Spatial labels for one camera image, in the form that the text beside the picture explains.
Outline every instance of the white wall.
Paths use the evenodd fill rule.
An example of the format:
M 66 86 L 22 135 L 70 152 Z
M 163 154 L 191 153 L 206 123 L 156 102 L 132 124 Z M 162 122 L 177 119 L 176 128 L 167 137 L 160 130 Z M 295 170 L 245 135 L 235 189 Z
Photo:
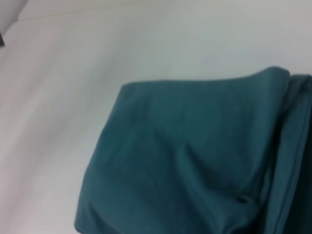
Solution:
M 4 34 L 14 22 L 27 0 L 0 0 L 0 32 Z

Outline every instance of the teal fabric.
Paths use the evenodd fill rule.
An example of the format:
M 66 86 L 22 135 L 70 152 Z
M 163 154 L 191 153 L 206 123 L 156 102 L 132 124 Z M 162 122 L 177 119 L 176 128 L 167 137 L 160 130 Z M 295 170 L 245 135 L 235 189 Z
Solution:
M 82 234 L 311 234 L 312 78 L 272 67 L 122 87 L 85 172 Z

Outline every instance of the white surface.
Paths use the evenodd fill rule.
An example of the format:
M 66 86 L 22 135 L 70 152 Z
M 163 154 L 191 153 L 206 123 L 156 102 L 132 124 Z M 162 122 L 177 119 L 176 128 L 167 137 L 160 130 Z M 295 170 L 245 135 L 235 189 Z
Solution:
M 29 0 L 19 15 L 20 20 L 64 14 L 81 10 L 128 5 L 150 0 Z
M 0 50 L 0 233 L 73 234 L 120 85 L 312 73 L 310 1 L 152 1 L 28 19 Z
M 0 0 L 0 32 L 2 35 L 18 20 L 20 10 L 26 0 Z

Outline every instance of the folded garment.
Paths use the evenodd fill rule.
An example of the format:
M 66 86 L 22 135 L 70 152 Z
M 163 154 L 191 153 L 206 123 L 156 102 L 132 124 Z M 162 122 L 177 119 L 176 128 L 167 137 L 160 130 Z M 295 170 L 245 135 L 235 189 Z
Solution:
M 272 67 L 122 87 L 85 172 L 82 234 L 311 234 L 312 77 Z

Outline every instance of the folded cloth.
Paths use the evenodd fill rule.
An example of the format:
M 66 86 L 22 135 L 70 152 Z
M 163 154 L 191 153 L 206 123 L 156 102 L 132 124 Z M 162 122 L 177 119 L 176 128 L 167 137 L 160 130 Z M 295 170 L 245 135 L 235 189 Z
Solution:
M 312 77 L 124 85 L 85 172 L 82 234 L 311 234 Z

